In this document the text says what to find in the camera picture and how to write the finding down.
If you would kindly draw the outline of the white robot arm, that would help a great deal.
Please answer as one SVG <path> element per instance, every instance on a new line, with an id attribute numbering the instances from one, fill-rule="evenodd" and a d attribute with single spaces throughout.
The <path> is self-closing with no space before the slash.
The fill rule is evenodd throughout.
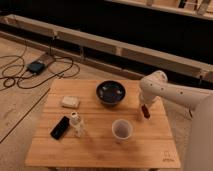
<path id="1" fill-rule="evenodd" d="M 161 97 L 193 112 L 183 171 L 213 171 L 213 90 L 169 83 L 161 70 L 143 77 L 139 88 L 140 107 Z"/>

